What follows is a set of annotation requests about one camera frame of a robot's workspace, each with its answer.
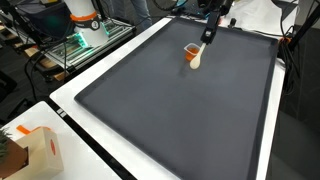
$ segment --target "white table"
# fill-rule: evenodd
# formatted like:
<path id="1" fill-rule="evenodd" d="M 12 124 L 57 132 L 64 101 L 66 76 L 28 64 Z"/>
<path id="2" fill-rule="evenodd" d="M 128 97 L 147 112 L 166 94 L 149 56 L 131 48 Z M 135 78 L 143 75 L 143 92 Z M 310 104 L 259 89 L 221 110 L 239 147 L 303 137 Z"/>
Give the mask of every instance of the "white table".
<path id="1" fill-rule="evenodd" d="M 47 126 L 57 134 L 64 171 L 52 180 L 87 180 L 121 178 L 45 103 L 40 102 L 5 125 L 12 139 L 24 135 L 16 130 L 18 125 L 32 130 Z"/>
<path id="2" fill-rule="evenodd" d="M 157 177 L 157 179 L 164 180 L 178 179 L 178 177 L 144 154 L 95 116 L 91 115 L 74 101 L 74 97 L 127 54 L 137 48 L 152 34 L 166 25 L 170 20 L 171 19 L 167 18 L 162 19 L 50 95 L 50 98 L 55 103 L 84 128 L 86 132 L 100 143 L 105 150 L 117 159 L 117 161 L 119 161 L 137 179 L 150 180 Z M 284 74 L 285 71 L 281 65 L 281 60 L 278 60 L 274 69 L 265 129 L 263 132 L 257 174 L 257 179 L 259 180 L 265 179 L 267 172 Z"/>

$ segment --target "gray mat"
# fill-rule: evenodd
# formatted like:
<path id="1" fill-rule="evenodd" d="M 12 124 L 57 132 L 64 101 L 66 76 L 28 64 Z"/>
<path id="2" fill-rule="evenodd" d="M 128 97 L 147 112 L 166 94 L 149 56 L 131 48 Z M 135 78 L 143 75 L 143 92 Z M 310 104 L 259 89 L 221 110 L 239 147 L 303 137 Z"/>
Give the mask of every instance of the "gray mat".
<path id="1" fill-rule="evenodd" d="M 255 179 L 277 41 L 220 28 L 191 70 L 203 30 L 172 20 L 75 99 L 182 179 Z"/>

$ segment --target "person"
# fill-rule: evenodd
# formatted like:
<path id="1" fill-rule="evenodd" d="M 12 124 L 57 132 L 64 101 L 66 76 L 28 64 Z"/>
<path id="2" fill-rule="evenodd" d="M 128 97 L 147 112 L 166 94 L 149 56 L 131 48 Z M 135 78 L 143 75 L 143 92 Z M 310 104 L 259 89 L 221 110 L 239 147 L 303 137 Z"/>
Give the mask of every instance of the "person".
<path id="1" fill-rule="evenodd" d="M 139 22 L 141 22 L 141 26 L 143 30 L 148 29 L 152 26 L 152 21 L 149 14 L 149 9 L 146 0 L 130 0 L 136 14 L 138 16 Z M 124 0 L 111 0 L 111 4 L 113 7 L 113 15 L 115 17 L 120 17 L 126 19 L 125 13 L 125 3 Z"/>

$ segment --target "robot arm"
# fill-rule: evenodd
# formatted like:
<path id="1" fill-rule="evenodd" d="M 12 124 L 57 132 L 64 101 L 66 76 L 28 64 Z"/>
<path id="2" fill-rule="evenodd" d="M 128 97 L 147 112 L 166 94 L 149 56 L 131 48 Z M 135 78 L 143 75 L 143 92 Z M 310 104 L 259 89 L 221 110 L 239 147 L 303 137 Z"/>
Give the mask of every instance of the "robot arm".
<path id="1" fill-rule="evenodd" d="M 203 43 L 211 44 L 219 25 L 221 16 L 229 13 L 233 0 L 198 0 L 198 6 L 210 12 L 206 28 L 201 36 Z"/>

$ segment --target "plastic cup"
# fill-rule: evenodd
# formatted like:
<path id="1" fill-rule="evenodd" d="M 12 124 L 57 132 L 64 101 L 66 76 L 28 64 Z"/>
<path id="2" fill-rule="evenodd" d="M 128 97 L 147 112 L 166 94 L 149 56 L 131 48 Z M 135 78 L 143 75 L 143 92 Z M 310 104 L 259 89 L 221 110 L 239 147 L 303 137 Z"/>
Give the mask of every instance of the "plastic cup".
<path id="1" fill-rule="evenodd" d="M 192 59 L 198 54 L 200 47 L 194 43 L 190 43 L 184 47 L 184 50 L 186 51 L 186 60 L 192 61 Z"/>

